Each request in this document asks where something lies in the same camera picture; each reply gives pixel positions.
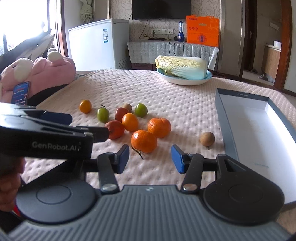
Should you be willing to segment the person's left hand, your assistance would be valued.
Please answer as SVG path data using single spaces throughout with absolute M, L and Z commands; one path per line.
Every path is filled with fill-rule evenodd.
M 15 206 L 15 199 L 18 189 L 21 186 L 21 174 L 25 170 L 25 158 L 18 158 L 13 169 L 1 177 L 1 211 L 12 211 Z

